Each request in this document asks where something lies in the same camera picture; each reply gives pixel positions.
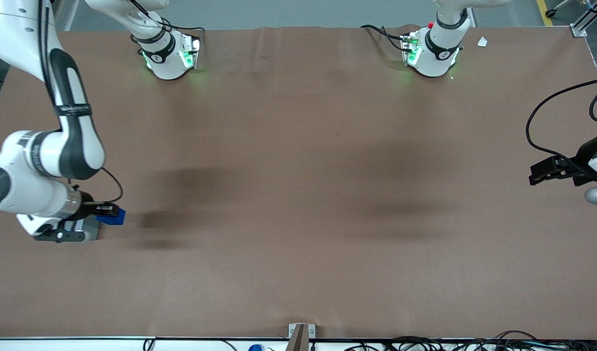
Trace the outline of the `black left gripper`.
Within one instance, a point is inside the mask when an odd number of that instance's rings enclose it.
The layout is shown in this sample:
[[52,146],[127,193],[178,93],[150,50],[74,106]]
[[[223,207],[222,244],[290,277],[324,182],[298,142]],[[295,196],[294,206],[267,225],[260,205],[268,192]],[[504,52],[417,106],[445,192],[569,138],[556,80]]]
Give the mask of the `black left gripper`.
[[597,182],[597,171],[589,166],[589,161],[597,152],[597,137],[582,144],[577,150],[577,154],[569,158],[559,156],[547,157],[531,166],[531,175],[529,176],[530,186],[538,185],[544,181],[553,179],[572,178],[573,174],[568,173],[575,170],[571,163],[575,163],[582,170],[573,177],[573,185],[576,187],[584,186],[589,182]]

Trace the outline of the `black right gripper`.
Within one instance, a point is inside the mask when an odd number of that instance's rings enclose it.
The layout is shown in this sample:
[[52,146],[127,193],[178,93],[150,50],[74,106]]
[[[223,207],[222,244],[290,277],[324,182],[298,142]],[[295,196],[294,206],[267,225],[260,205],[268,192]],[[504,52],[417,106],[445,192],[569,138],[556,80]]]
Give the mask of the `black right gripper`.
[[81,203],[79,208],[79,220],[87,218],[90,215],[97,217],[116,218],[120,216],[120,207],[114,203],[94,203],[93,197],[89,193],[80,192]]

